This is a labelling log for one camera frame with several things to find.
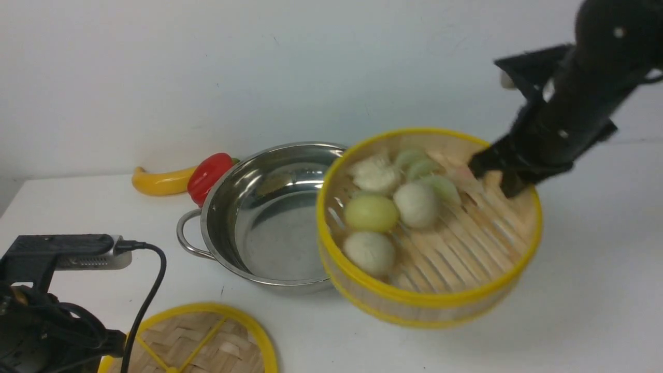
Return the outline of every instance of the white dumpling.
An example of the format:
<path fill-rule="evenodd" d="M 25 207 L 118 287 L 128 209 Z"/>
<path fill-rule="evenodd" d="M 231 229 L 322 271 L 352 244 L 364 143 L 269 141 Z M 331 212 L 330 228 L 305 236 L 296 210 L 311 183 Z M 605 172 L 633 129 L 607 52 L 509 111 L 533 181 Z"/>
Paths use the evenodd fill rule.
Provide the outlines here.
<path fill-rule="evenodd" d="M 391 241 L 376 232 L 355 232 L 343 244 L 345 256 L 373 277 L 386 275 L 394 265 L 396 250 Z"/>
<path fill-rule="evenodd" d="M 400 182 L 400 172 L 391 165 L 386 153 L 357 162 L 349 171 L 353 176 L 353 183 L 367 192 L 386 195 Z"/>
<path fill-rule="evenodd" d="M 438 217 L 438 200 L 432 187 L 406 183 L 394 193 L 400 219 L 411 228 L 428 228 Z"/>

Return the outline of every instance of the toy vegetable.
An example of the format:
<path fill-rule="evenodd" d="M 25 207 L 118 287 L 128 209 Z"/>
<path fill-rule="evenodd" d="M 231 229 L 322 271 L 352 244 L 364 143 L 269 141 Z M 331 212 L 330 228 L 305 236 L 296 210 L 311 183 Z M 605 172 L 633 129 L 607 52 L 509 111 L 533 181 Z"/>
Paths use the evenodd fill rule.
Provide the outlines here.
<path fill-rule="evenodd" d="M 186 185 L 186 190 L 198 207 L 203 206 L 211 188 L 233 164 L 233 159 L 226 153 L 216 153 L 200 163 Z"/>

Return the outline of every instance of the black cable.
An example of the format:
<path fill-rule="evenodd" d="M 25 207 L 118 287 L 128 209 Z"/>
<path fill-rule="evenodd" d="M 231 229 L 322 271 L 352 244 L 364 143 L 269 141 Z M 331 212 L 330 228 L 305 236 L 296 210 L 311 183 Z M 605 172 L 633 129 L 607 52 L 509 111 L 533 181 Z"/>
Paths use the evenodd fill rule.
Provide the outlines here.
<path fill-rule="evenodd" d="M 129 370 L 129 359 L 131 358 L 131 350 L 133 349 L 133 343 L 136 339 L 136 334 L 138 334 L 138 327 L 141 325 L 141 321 L 143 320 L 143 317 L 145 316 L 145 312 L 147 312 L 148 307 L 150 307 L 150 303 L 152 303 L 152 299 L 154 299 L 156 291 L 159 290 L 159 286 L 161 286 L 161 281 L 163 281 L 164 279 L 164 274 L 166 274 L 166 254 L 164 254 L 164 252 L 160 248 L 152 244 L 148 244 L 146 242 L 138 242 L 138 241 L 120 241 L 117 243 L 115 248 L 120 252 L 133 251 L 139 249 L 152 250 L 155 253 L 157 253 L 159 255 L 159 258 L 161 259 L 159 273 L 158 275 L 156 275 L 156 280 L 154 281 L 154 285 L 152 285 L 152 289 L 150 289 L 150 292 L 147 294 L 147 297 L 145 297 L 143 305 L 141 306 L 141 309 L 138 311 L 136 319 L 133 321 L 133 326 L 131 327 L 131 331 L 129 331 L 129 335 L 127 336 L 127 344 L 125 345 L 124 355 L 122 356 L 122 367 L 120 368 L 120 373 L 127 373 Z"/>

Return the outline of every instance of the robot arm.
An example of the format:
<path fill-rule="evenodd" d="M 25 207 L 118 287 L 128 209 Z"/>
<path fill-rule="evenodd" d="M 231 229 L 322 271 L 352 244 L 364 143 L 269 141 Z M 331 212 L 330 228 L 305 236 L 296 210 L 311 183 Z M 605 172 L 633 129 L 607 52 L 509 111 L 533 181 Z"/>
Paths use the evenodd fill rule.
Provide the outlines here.
<path fill-rule="evenodd" d="M 161 267 L 129 335 L 106 329 L 83 307 L 48 292 L 55 271 L 123 269 L 137 249 L 156 252 Z M 161 249 L 121 236 L 19 236 L 0 259 L 0 373 L 96 373 L 107 355 L 123 358 L 126 372 L 140 321 L 165 270 Z"/>
<path fill-rule="evenodd" d="M 477 178 L 502 171 L 512 198 L 530 185 L 566 173 L 617 127 L 610 116 L 663 66 L 663 1 L 585 0 L 575 45 L 561 45 L 496 61 L 527 103 L 510 131 L 475 154 Z"/>

